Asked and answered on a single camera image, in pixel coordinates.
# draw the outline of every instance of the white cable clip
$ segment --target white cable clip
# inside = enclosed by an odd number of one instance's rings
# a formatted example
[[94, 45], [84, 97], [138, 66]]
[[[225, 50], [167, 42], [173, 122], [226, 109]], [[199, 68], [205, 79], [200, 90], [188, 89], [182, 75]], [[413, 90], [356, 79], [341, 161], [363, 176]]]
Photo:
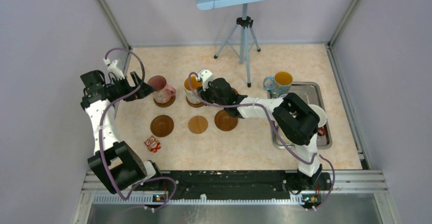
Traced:
[[99, 130], [104, 130], [104, 129], [111, 128], [111, 127], [112, 127], [112, 125], [102, 125], [102, 126], [98, 125], [96, 127], [96, 130], [93, 132], [93, 135], [97, 135], [99, 133]]
[[255, 110], [255, 103], [258, 102], [258, 100], [259, 100], [259, 98], [256, 98], [256, 99], [254, 100], [254, 102], [252, 103], [252, 108], [254, 109], [254, 112], [255, 112], [255, 115], [256, 115], [256, 116], [258, 116], [258, 113], [256, 113], [256, 110]]
[[106, 64], [106, 65], [109, 65], [110, 63], [111, 63], [111, 60], [110, 59], [103, 59], [103, 62], [104, 62], [104, 64]]

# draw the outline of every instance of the brown coaster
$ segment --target brown coaster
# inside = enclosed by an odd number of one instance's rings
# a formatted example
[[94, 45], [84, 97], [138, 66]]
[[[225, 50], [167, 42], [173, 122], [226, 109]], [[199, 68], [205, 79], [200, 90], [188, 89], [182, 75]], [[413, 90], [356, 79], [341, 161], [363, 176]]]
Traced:
[[170, 106], [171, 104], [174, 103], [174, 101], [175, 101], [175, 95], [172, 96], [171, 99], [168, 100], [168, 102], [166, 102], [166, 103], [158, 103], [158, 102], [156, 102], [156, 100], [153, 99], [153, 102], [161, 108], [166, 108], [166, 107]]
[[230, 131], [237, 126], [238, 119], [231, 117], [225, 110], [221, 110], [215, 115], [214, 123], [220, 130]]
[[207, 130], [208, 122], [207, 119], [202, 116], [195, 116], [189, 120], [187, 126], [192, 133], [201, 134]]
[[187, 102], [187, 104], [189, 104], [190, 107], [194, 107], [194, 108], [199, 108], [199, 107], [204, 106], [203, 102], [194, 104], [194, 103], [189, 102], [189, 100], [187, 98], [186, 98], [186, 102]]
[[174, 129], [174, 121], [171, 117], [162, 115], [151, 121], [150, 130], [157, 137], [168, 136]]

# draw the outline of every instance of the lavender wall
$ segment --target lavender wall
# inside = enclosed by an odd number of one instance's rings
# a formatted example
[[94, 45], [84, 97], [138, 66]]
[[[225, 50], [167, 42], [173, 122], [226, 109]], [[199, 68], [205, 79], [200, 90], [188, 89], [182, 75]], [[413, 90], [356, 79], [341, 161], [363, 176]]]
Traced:
[[335, 46], [402, 223], [430, 223], [432, 0], [362, 0]]
[[0, 0], [1, 223], [69, 223], [93, 152], [79, 76], [118, 46], [95, 0]]
[[[248, 14], [260, 42], [327, 42], [351, 1], [268, 0], [249, 4]], [[241, 17], [241, 6], [202, 11], [195, 0], [106, 2], [132, 46], [220, 43]]]

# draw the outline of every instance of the tripod leg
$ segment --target tripod leg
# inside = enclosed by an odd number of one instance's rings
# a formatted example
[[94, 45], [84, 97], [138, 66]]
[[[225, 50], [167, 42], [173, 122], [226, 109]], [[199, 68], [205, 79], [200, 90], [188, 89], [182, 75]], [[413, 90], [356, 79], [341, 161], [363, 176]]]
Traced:
[[249, 43], [248, 43], [248, 30], [245, 28], [245, 50], [246, 50], [246, 70], [248, 72], [248, 88], [251, 87], [251, 67], [249, 66]]
[[235, 24], [235, 26], [232, 28], [230, 35], [228, 36], [228, 38], [225, 40], [225, 42], [221, 45], [221, 47], [219, 48], [219, 51], [214, 55], [213, 58], [217, 59], [219, 54], [221, 53], [222, 49], [224, 49], [225, 45], [227, 45], [228, 40], [231, 38], [232, 34], [234, 33], [235, 29], [237, 28], [237, 24]]
[[251, 33], [252, 33], [252, 37], [254, 38], [255, 45], [257, 46], [257, 51], [261, 52], [261, 48], [259, 47], [258, 41], [256, 40], [255, 31], [254, 31], [254, 29], [252, 27], [251, 27]]
[[241, 35], [240, 35], [240, 60], [239, 60], [240, 64], [243, 64], [243, 61], [245, 61], [245, 58], [244, 58], [244, 55], [245, 55], [245, 52], [244, 52], [244, 49], [245, 49], [245, 35], [243, 33], [243, 32], [245, 32], [245, 30], [246, 29], [244, 27], [241, 28]]

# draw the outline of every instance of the stainless steel tray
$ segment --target stainless steel tray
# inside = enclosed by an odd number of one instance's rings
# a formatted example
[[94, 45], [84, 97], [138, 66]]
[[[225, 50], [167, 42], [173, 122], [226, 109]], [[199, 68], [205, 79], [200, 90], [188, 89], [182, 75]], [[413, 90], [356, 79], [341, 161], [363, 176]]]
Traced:
[[[324, 111], [326, 110], [324, 108], [324, 104], [322, 102], [322, 96], [321, 96], [321, 90], [319, 89], [319, 85], [314, 82], [293, 82], [291, 89], [289, 90], [290, 93], [297, 94], [303, 101], [305, 101], [307, 104], [316, 104], [320, 106]], [[270, 91], [268, 92], [268, 97], [271, 98], [272, 95]], [[279, 132], [279, 134], [282, 136], [283, 132], [279, 130], [279, 126], [276, 123], [276, 128]], [[326, 130], [325, 136], [318, 136], [316, 140], [316, 145], [318, 149], [328, 149], [332, 146], [332, 136], [330, 135], [330, 129], [329, 129], [329, 123], [327, 122], [324, 125], [324, 129]], [[272, 132], [272, 142], [273, 146], [275, 146], [278, 149], [285, 149], [285, 147], [282, 145], [282, 143], [276, 138], [276, 135], [273, 133], [273, 130], [270, 128], [270, 131]], [[286, 142], [290, 148], [294, 148], [294, 144], [291, 142]]]

